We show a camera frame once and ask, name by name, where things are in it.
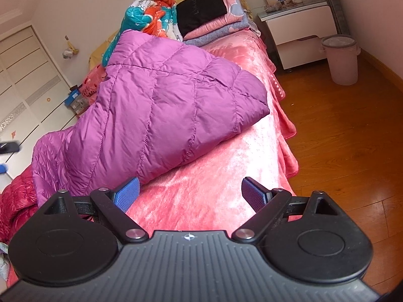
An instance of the wooden floor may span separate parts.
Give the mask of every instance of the wooden floor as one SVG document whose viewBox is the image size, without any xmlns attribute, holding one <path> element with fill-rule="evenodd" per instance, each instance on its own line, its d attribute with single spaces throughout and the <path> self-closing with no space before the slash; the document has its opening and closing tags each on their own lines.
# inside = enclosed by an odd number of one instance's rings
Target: wooden floor
<svg viewBox="0 0 403 302">
<path fill-rule="evenodd" d="M 297 195 L 323 190 L 374 245 L 364 277 L 380 293 L 403 279 L 403 93 L 359 59 L 359 81 L 332 82 L 325 61 L 277 74 L 297 135 Z"/>
</svg>

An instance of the pink trash can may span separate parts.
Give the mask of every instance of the pink trash can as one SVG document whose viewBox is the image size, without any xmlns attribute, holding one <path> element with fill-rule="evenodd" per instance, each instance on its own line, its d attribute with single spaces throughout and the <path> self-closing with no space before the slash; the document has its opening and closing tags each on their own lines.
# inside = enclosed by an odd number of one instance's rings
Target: pink trash can
<svg viewBox="0 0 403 302">
<path fill-rule="evenodd" d="M 357 56 L 361 49 L 348 35 L 332 35 L 322 39 L 332 80 L 339 85 L 353 85 L 358 80 Z"/>
</svg>

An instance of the blue rubber pad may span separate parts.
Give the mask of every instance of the blue rubber pad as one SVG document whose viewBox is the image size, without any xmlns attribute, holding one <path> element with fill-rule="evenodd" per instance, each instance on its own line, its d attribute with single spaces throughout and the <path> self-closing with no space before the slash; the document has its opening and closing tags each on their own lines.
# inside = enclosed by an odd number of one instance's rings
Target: blue rubber pad
<svg viewBox="0 0 403 302">
<path fill-rule="evenodd" d="M 243 198 L 248 202 L 255 212 L 263 208 L 271 199 L 271 192 L 249 177 L 242 180 L 241 192 Z"/>
<path fill-rule="evenodd" d="M 140 195 L 140 182 L 139 179 L 133 178 L 128 184 L 120 191 L 116 192 L 115 200 L 113 203 L 119 207 L 120 210 L 126 212 L 134 201 Z"/>
</svg>

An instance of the white wall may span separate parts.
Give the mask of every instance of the white wall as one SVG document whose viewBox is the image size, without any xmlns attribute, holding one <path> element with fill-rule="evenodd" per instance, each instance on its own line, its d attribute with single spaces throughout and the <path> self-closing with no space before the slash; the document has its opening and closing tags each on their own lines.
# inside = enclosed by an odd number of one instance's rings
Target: white wall
<svg viewBox="0 0 403 302">
<path fill-rule="evenodd" d="M 403 0 L 341 0 L 359 45 L 403 78 Z"/>
<path fill-rule="evenodd" d="M 32 19 L 35 30 L 69 82 L 80 84 L 88 72 L 88 58 L 119 28 L 126 8 L 134 0 L 41 0 Z M 247 0 L 251 8 L 263 0 Z M 64 36 L 80 50 L 70 60 L 62 58 Z"/>
</svg>

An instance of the white nightstand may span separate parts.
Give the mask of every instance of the white nightstand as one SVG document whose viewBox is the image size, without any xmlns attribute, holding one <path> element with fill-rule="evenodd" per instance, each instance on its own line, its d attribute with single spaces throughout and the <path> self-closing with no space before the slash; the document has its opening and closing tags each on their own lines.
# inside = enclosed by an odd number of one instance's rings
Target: white nightstand
<svg viewBox="0 0 403 302">
<path fill-rule="evenodd" d="M 337 34 L 327 2 L 303 2 L 258 16 L 273 36 L 284 69 L 325 59 L 320 41 Z"/>
</svg>

